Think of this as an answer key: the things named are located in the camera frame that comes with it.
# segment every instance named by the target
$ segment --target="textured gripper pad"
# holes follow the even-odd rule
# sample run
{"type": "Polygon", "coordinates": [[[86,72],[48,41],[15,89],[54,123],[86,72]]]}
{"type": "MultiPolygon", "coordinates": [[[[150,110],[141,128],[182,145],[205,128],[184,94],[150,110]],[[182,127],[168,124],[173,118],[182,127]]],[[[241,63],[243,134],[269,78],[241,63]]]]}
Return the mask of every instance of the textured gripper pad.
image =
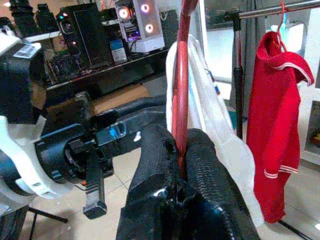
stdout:
{"type": "Polygon", "coordinates": [[[213,142],[201,130],[188,131],[186,165],[189,184],[211,205],[212,217],[208,219],[218,218],[223,223],[212,232],[221,231],[219,235],[230,240],[260,239],[237,185],[219,162],[213,142]]]}
{"type": "Polygon", "coordinates": [[[129,192],[154,175],[165,175],[168,185],[179,178],[176,142],[160,125],[146,126],[141,132],[141,156],[129,192]]]}

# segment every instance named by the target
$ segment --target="cardboard box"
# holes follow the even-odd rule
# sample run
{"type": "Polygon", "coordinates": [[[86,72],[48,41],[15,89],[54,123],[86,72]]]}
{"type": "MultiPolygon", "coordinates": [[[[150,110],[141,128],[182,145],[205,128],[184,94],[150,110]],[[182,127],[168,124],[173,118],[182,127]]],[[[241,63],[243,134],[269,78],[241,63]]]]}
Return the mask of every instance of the cardboard box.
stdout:
{"type": "Polygon", "coordinates": [[[148,90],[142,84],[130,85],[119,91],[103,96],[92,102],[93,114],[97,115],[142,97],[149,97],[148,90]]]}

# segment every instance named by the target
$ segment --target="black bracket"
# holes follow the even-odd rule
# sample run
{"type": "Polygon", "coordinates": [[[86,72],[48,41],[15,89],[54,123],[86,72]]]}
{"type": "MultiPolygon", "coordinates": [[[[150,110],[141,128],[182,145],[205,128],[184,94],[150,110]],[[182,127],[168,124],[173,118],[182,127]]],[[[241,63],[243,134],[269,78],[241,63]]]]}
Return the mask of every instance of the black bracket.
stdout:
{"type": "Polygon", "coordinates": [[[224,21],[233,22],[233,31],[240,31],[241,30],[241,19],[239,17],[239,10],[234,10],[234,11],[227,11],[224,15],[224,21]]]}
{"type": "Polygon", "coordinates": [[[99,148],[91,145],[86,162],[86,204],[83,213],[88,219],[95,219],[107,213],[105,185],[101,166],[105,156],[99,148]]]}

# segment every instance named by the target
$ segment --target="black tripod leg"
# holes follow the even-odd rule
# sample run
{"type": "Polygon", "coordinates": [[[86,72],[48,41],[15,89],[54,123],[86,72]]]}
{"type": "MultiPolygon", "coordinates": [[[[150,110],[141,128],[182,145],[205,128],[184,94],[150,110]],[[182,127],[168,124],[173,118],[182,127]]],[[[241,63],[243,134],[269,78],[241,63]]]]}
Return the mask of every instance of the black tripod leg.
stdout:
{"type": "Polygon", "coordinates": [[[45,211],[41,211],[41,210],[38,210],[38,209],[35,209],[35,208],[32,208],[32,207],[29,207],[28,211],[30,211],[32,213],[35,213],[35,214],[39,214],[41,216],[44,216],[44,217],[47,217],[47,218],[50,218],[50,219],[57,220],[57,221],[62,222],[64,224],[66,224],[68,222],[68,219],[66,219],[66,218],[63,218],[63,217],[60,217],[60,216],[56,216],[56,215],[52,215],[50,213],[47,213],[45,211]]]}
{"type": "Polygon", "coordinates": [[[37,213],[34,214],[33,217],[33,222],[32,222],[32,227],[31,227],[31,232],[30,232],[30,237],[29,240],[32,240],[32,236],[34,235],[35,227],[36,227],[36,221],[37,221],[37,213]]]}

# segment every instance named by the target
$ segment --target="sticker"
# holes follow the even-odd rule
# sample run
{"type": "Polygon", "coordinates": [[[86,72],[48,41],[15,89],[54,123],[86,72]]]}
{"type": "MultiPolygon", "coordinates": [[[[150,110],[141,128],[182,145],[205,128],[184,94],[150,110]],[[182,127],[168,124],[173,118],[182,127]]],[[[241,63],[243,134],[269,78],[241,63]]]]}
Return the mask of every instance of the sticker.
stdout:
{"type": "Polygon", "coordinates": [[[220,95],[220,90],[219,90],[218,86],[215,86],[214,90],[215,90],[216,94],[219,96],[220,95]]]}
{"type": "Polygon", "coordinates": [[[141,132],[137,131],[133,141],[138,142],[140,139],[141,139],[141,132]]]}
{"type": "Polygon", "coordinates": [[[30,59],[41,48],[39,43],[26,44],[19,49],[13,56],[20,59],[30,59]]]}

